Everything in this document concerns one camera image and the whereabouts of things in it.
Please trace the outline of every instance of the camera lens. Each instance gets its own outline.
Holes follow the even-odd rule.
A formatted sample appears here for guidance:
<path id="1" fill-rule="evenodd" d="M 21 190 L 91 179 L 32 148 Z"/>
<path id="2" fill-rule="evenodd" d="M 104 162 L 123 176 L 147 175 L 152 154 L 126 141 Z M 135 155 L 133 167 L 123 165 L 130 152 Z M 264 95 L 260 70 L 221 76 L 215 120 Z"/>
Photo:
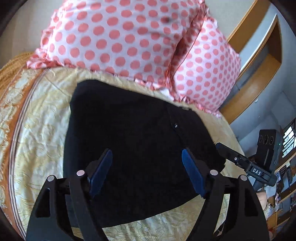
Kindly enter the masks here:
<path id="1" fill-rule="evenodd" d="M 263 139 L 263 144 L 266 145 L 267 142 L 268 142 L 268 135 L 265 135 Z"/>
<path id="2" fill-rule="evenodd" d="M 274 143 L 274 137 L 270 137 L 269 144 L 272 145 Z"/>

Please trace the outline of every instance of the bedsheet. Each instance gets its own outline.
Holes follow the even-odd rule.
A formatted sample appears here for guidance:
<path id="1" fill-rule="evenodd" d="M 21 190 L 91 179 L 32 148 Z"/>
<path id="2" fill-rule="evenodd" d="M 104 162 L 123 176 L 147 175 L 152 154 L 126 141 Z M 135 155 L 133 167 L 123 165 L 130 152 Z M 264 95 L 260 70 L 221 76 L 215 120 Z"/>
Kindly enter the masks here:
<path id="1" fill-rule="evenodd" d="M 227 121 L 204 113 L 194 105 L 172 102 L 158 91 L 102 72 L 62 67 L 23 68 L 0 99 L 0 206 L 23 238 L 46 177 L 62 178 L 69 103 L 77 83 L 85 79 L 96 79 L 191 108 L 201 117 L 214 143 L 221 142 L 243 154 Z M 227 160 L 222 174 L 238 177 L 244 171 Z M 228 202 L 229 196 L 225 195 L 217 227 L 226 218 Z M 197 196 L 173 210 L 104 228 L 104 232 L 109 240 L 186 240 L 203 203 L 204 200 Z M 73 232 L 79 235 L 79 230 L 73 229 Z"/>

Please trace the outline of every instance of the blue gripper pad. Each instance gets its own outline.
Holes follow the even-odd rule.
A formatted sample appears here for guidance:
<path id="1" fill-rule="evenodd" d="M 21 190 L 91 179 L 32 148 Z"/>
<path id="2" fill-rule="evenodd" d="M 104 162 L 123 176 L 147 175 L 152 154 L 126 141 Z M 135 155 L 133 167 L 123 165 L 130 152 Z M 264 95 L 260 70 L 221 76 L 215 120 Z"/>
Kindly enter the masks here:
<path id="1" fill-rule="evenodd" d="M 205 196 L 206 191 L 204 188 L 204 178 L 202 177 L 200 171 L 198 170 L 193 158 L 188 153 L 186 149 L 182 151 L 182 162 L 187 171 L 187 174 L 191 180 L 194 190 L 197 194 L 202 197 Z"/>
<path id="2" fill-rule="evenodd" d="M 113 160 L 113 154 L 111 150 L 108 150 L 106 154 L 102 158 L 101 163 L 97 167 L 96 171 L 92 175 L 89 183 L 90 183 L 90 189 L 89 194 L 91 198 L 94 198 L 95 195 L 99 194 L 101 191 L 101 188 L 104 184 L 104 181 L 106 179 L 107 173 L 112 165 Z"/>

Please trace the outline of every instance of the pillowcase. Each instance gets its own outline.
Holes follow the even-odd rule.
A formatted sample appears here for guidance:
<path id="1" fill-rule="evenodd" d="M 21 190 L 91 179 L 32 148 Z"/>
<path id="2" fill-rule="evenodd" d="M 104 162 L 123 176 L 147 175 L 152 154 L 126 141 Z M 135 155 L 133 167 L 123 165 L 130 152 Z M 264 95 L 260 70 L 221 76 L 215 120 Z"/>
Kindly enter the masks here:
<path id="1" fill-rule="evenodd" d="M 68 0 L 27 65 L 103 70 L 165 86 L 176 46 L 198 12 L 195 0 Z"/>
<path id="2" fill-rule="evenodd" d="M 171 94 L 177 101 L 195 103 L 200 110 L 219 115 L 240 72 L 239 55 L 205 9 L 182 38 L 172 61 Z"/>

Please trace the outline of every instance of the polka dot pillow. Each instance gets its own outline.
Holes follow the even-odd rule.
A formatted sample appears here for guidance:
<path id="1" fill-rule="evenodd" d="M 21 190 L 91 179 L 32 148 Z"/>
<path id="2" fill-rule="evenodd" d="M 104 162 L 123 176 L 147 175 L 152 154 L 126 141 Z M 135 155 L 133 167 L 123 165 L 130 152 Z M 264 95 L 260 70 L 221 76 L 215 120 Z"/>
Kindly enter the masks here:
<path id="1" fill-rule="evenodd" d="M 67 0 L 43 31 L 30 68 L 69 66 L 169 84 L 176 46 L 197 0 Z"/>
<path id="2" fill-rule="evenodd" d="M 208 15 L 194 19 L 173 58 L 171 94 L 176 100 L 196 103 L 215 115 L 229 95 L 240 71 L 239 55 Z"/>

